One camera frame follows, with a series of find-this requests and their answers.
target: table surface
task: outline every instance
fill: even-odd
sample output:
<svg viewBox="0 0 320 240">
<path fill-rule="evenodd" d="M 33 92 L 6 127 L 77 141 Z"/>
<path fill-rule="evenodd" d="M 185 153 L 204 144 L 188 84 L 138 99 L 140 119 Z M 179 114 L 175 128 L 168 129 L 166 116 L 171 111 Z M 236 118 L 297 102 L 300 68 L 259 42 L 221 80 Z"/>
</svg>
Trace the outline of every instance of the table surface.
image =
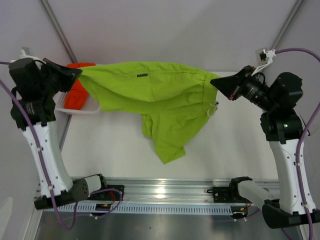
<svg viewBox="0 0 320 240">
<path fill-rule="evenodd" d="M 62 149 L 65 167 L 72 177 L 101 173 L 108 178 L 278 179 L 260 127 L 262 111 L 243 97 L 229 101 L 218 92 L 217 101 L 218 111 L 185 145 L 186 156 L 167 164 L 156 155 L 152 140 L 143 136 L 139 114 L 74 115 Z"/>
</svg>

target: green garment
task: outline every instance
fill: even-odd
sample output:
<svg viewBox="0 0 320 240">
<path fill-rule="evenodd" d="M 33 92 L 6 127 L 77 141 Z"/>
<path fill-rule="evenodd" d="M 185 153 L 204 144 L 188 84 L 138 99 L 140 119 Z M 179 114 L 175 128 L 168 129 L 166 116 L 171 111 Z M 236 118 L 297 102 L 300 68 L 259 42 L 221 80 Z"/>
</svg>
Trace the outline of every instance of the green garment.
<svg viewBox="0 0 320 240">
<path fill-rule="evenodd" d="M 139 113 L 163 163 L 186 154 L 184 145 L 215 112 L 217 75 L 169 62 L 124 62 L 81 68 L 79 80 L 102 111 Z"/>
</svg>

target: white wall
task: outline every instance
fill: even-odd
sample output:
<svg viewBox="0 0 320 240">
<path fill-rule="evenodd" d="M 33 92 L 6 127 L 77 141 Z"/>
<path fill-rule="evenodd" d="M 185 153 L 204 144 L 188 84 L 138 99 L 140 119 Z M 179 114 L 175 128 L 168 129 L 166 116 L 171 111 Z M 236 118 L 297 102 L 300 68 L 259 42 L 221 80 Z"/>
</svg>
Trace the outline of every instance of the white wall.
<svg viewBox="0 0 320 240">
<path fill-rule="evenodd" d="M 78 61 L 238 71 L 270 47 L 296 0 L 52 0 Z"/>
<path fill-rule="evenodd" d="M 292 29 L 278 48 L 306 48 L 320 55 L 320 1 L 308 0 L 294 22 Z M 303 97 L 296 110 L 305 121 L 320 101 L 320 63 L 306 53 L 282 53 L 265 71 L 269 83 L 272 83 L 282 72 L 291 72 L 302 78 Z M 320 116 L 311 126 L 311 136 L 306 137 L 304 161 L 307 170 L 310 191 L 317 207 L 320 209 Z"/>
<path fill-rule="evenodd" d="M 69 63 L 58 38 L 37 0 L 2 0 L 0 7 L 0 61 L 17 59 L 21 47 L 60 64 Z M 14 86 L 7 66 L 0 65 L 0 79 Z M 0 205 L 13 198 L 13 211 L 3 240 L 19 240 L 31 217 L 39 181 L 27 141 L 10 117 L 11 99 L 0 88 Z M 65 116 L 59 116 L 63 127 Z"/>
</svg>

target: white plastic bin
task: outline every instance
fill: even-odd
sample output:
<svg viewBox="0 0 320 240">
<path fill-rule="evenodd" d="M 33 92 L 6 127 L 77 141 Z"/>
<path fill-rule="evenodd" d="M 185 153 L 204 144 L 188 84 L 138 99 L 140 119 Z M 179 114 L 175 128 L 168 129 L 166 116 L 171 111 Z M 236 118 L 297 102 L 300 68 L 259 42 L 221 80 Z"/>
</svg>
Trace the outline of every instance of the white plastic bin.
<svg viewBox="0 0 320 240">
<path fill-rule="evenodd" d="M 88 114 L 97 114 L 100 112 L 100 105 L 99 103 L 92 97 L 87 97 L 84 106 L 81 110 L 73 110 L 73 109 L 66 109 L 65 100 L 67 96 L 67 92 L 58 92 L 54 97 L 53 100 L 55 102 L 55 110 L 64 112 L 70 115 L 88 115 Z"/>
</svg>

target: orange cloth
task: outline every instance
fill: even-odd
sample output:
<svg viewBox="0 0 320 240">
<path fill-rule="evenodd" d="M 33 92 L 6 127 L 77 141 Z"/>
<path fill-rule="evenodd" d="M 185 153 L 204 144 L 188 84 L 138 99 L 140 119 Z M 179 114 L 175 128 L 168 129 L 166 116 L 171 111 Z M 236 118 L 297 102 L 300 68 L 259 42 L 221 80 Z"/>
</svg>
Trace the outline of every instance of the orange cloth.
<svg viewBox="0 0 320 240">
<path fill-rule="evenodd" d="M 96 65 L 95 63 L 80 62 L 80 63 L 68 64 L 67 67 L 72 69 L 77 69 L 77 68 L 89 67 L 89 66 L 95 66 L 95 65 Z M 65 97 L 64 108 L 80 110 L 84 106 L 88 95 L 89 95 L 88 92 L 81 85 L 80 81 L 76 80 L 71 90 Z"/>
</svg>

